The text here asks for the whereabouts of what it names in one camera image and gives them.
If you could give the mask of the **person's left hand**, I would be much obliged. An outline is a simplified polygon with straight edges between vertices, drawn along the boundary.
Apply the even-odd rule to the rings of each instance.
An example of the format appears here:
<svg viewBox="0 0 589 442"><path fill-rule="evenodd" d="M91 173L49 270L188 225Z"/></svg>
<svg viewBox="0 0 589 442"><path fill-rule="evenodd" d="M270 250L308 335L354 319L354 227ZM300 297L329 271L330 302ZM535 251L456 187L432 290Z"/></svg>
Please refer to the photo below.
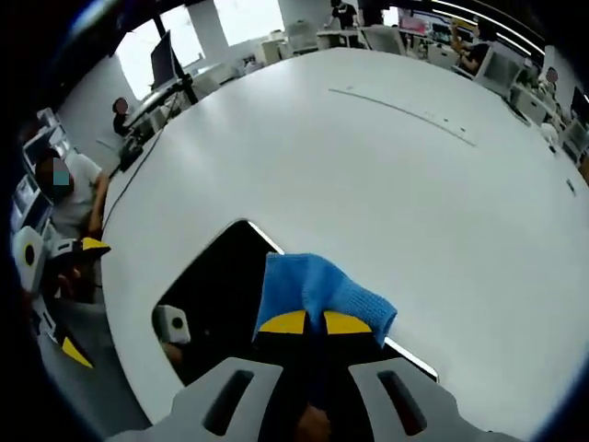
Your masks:
<svg viewBox="0 0 589 442"><path fill-rule="evenodd" d="M84 277L77 267L70 267L57 274L61 297L81 301L85 294Z"/></svg>

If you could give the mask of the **person's right hand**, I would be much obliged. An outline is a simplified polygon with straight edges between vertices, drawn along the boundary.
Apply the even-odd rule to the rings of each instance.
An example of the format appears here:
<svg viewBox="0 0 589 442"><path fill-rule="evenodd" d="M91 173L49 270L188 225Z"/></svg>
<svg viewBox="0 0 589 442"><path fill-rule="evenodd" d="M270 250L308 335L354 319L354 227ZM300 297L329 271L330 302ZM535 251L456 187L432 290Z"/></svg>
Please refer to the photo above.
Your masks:
<svg viewBox="0 0 589 442"><path fill-rule="evenodd" d="M294 441L328 442L330 435L331 422L327 413L309 403L296 424Z"/></svg>

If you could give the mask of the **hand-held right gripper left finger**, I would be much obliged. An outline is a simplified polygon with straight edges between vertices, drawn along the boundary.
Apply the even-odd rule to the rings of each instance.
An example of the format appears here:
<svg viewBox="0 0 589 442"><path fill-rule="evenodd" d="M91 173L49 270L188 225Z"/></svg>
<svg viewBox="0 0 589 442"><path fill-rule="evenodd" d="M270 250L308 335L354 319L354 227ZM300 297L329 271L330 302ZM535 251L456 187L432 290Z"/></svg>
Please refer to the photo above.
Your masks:
<svg viewBox="0 0 589 442"><path fill-rule="evenodd" d="M281 366L228 357L174 398L169 415L111 441L256 441Z"/></svg>

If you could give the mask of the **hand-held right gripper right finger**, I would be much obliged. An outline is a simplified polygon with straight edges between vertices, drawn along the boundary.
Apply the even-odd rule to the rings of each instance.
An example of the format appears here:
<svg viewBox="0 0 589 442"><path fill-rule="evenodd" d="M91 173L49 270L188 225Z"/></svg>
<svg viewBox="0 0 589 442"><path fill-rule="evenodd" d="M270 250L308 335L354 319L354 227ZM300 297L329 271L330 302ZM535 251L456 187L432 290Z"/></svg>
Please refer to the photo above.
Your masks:
<svg viewBox="0 0 589 442"><path fill-rule="evenodd" d="M375 441L513 441L465 420L455 397L404 358L348 368Z"/></svg>

